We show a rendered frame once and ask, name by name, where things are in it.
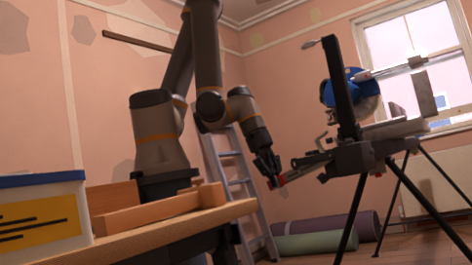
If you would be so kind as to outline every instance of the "ceiling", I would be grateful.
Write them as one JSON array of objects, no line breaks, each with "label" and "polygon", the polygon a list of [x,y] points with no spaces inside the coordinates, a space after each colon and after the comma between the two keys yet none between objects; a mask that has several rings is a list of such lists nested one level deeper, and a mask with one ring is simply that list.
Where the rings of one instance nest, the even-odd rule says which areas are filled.
[{"label": "ceiling", "polygon": [[[164,0],[183,6],[184,0]],[[222,0],[219,22],[241,31],[310,0]]]}]

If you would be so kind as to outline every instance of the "tripod leg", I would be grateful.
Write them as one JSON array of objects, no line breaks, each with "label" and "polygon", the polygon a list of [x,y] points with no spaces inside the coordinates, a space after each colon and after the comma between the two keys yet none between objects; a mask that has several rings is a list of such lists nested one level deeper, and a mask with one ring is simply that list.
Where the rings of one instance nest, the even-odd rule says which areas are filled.
[{"label": "tripod leg", "polygon": [[[405,154],[405,159],[403,160],[402,165],[402,172],[405,172],[405,168],[407,167],[408,157],[410,156],[410,149],[407,150]],[[383,236],[385,236],[385,232],[387,231],[388,221],[390,221],[390,214],[392,214],[393,206],[395,205],[395,201],[397,200],[398,190],[400,189],[400,179],[397,181],[397,186],[395,187],[395,192],[393,193],[392,202],[390,203],[390,208],[388,209],[387,217],[383,222],[382,232],[380,233],[380,237],[378,239],[377,247],[375,248],[375,253],[372,257],[378,257],[378,252],[380,251],[380,247],[382,246]]]},{"label": "tripod leg", "polygon": [[357,184],[356,194],[354,195],[354,200],[352,201],[351,210],[347,216],[346,225],[344,227],[344,232],[342,233],[342,238],[337,248],[336,258],[334,260],[334,265],[339,265],[342,260],[342,256],[346,251],[347,241],[349,240],[349,235],[351,234],[352,226],[354,225],[354,219],[356,218],[357,208],[361,202],[362,193],[364,192],[364,187],[366,186],[366,180],[368,172],[362,173],[359,178],[359,183]]},{"label": "tripod leg", "polygon": [[429,214],[436,220],[436,222],[443,228],[444,232],[448,234],[455,245],[462,251],[467,259],[472,262],[472,251],[465,244],[465,242],[457,235],[457,233],[451,228],[448,222],[439,214],[438,211],[428,202],[428,200],[422,195],[422,193],[414,186],[412,181],[395,165],[394,160],[391,157],[385,158],[385,164],[398,176],[403,184],[410,190],[414,197],[421,203],[421,205],[429,212]]},{"label": "tripod leg", "polygon": [[439,167],[436,161],[434,161],[433,158],[429,156],[428,153],[426,153],[426,151],[423,149],[421,145],[419,145],[418,148],[419,148],[419,151],[421,151],[421,153],[423,153],[423,155],[429,160],[429,162],[433,164],[436,170],[438,170],[441,173],[441,175],[448,181],[448,183],[455,189],[455,191],[465,200],[465,202],[467,202],[469,207],[472,208],[472,202],[470,202],[469,198],[460,190],[459,187],[457,187],[457,185],[455,185],[452,179],[443,171],[443,169],[441,169],[441,167]]}]

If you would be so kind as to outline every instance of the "saw stand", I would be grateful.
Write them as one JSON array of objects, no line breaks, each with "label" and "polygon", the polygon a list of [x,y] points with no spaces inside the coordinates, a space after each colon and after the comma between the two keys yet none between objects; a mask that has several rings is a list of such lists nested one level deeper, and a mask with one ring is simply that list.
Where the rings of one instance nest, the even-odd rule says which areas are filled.
[{"label": "saw stand", "polygon": [[337,147],[325,150],[323,153],[312,154],[301,159],[292,159],[294,170],[306,167],[314,167],[320,163],[325,164],[326,173],[321,173],[318,179],[322,183],[334,177],[343,177],[352,174],[361,174],[354,199],[347,217],[341,241],[334,260],[334,265],[339,265],[345,252],[349,234],[354,224],[354,219],[366,185],[369,171],[377,168],[377,161],[384,161],[399,178],[429,214],[436,220],[441,228],[448,234],[467,259],[472,262],[472,251],[457,233],[446,222],[444,217],[428,202],[424,195],[416,188],[405,173],[398,168],[391,155],[401,151],[420,148],[419,139],[395,138],[395,139],[365,139],[363,129],[356,122],[354,107],[347,85],[339,43],[334,35],[321,39],[325,50],[330,77],[333,82],[335,117],[339,123],[337,129]]}]

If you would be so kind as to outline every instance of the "wooden floor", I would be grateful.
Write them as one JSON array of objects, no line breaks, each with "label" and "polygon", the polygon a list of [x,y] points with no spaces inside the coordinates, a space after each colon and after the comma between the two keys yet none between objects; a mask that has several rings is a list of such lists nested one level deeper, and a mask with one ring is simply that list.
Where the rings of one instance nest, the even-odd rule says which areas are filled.
[{"label": "wooden floor", "polygon": [[[453,226],[455,232],[472,248],[472,224]],[[386,235],[378,258],[372,258],[376,243],[360,244],[357,251],[346,252],[342,265],[462,265],[471,264],[441,229]],[[335,254],[282,257],[281,263],[268,259],[257,265],[296,264],[332,265]]]}]

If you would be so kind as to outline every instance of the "wooden table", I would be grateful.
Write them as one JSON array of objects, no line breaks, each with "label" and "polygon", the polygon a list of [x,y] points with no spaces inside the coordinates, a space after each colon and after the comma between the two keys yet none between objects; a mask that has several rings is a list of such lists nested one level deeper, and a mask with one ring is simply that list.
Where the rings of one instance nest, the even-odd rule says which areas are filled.
[{"label": "wooden table", "polygon": [[38,260],[30,265],[178,264],[216,247],[215,259],[232,260],[238,244],[230,221],[258,211],[257,198],[193,211],[174,218],[95,240],[93,246]]}]

